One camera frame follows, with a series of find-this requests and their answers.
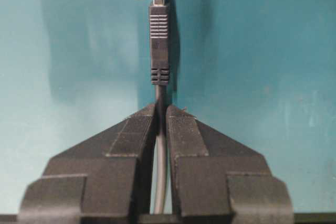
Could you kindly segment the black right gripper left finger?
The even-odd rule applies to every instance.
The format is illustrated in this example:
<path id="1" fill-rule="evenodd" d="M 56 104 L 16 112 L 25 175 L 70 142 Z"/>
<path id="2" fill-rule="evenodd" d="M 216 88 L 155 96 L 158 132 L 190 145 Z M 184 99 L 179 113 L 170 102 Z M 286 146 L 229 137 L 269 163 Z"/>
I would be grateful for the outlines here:
<path id="1" fill-rule="evenodd" d="M 155 106 L 52 157 L 19 223 L 134 223 L 150 209 Z"/>

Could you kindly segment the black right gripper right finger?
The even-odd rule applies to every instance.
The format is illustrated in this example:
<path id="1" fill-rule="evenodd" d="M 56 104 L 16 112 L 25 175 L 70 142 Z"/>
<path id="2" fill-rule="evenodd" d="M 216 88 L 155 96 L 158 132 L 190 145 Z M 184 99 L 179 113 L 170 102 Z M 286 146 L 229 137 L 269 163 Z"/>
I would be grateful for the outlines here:
<path id="1" fill-rule="evenodd" d="M 293 223 L 286 184 L 260 153 L 170 105 L 173 211 L 183 223 Z"/>

